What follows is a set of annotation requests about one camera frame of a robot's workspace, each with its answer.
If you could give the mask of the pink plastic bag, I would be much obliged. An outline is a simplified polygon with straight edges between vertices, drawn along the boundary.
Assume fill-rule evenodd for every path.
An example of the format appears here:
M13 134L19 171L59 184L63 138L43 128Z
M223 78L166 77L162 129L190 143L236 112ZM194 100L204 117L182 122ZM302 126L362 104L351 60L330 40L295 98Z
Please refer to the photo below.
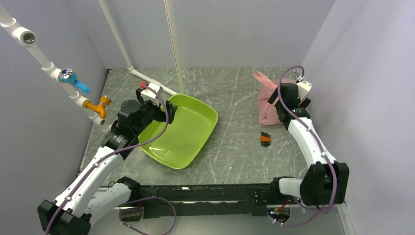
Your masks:
M262 88L257 96L259 123L267 126L282 124L274 104L268 102L273 92L277 89L276 82L257 70L253 72L253 77L262 84Z

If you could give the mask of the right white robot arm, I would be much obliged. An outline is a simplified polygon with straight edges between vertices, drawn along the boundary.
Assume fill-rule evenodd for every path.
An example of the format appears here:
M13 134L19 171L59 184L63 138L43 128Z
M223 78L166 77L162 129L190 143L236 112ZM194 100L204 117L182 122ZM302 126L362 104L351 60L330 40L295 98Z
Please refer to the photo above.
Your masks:
M278 118L297 142L307 164L303 179L275 177L271 182L270 198L282 203L289 197L300 199L307 206L331 207L345 201L349 167L338 162L324 146L313 127L306 106L299 98L299 87L282 83L269 98L274 103Z

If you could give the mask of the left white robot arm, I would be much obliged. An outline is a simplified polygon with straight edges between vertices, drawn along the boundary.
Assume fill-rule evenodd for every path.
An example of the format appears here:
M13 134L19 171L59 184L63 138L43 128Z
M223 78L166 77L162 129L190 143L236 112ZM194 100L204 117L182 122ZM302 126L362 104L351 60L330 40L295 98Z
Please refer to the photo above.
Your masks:
M107 132L94 159L53 201L44 200L37 208L46 235L86 235L92 225L114 207L133 206L143 201L140 183L122 177L108 192L95 197L105 179L139 146L151 143L166 131L164 127L154 138L140 142L139 135L153 121L170 125L178 109L171 101L163 101L159 92L144 86L136 90L136 99L124 101L110 131Z

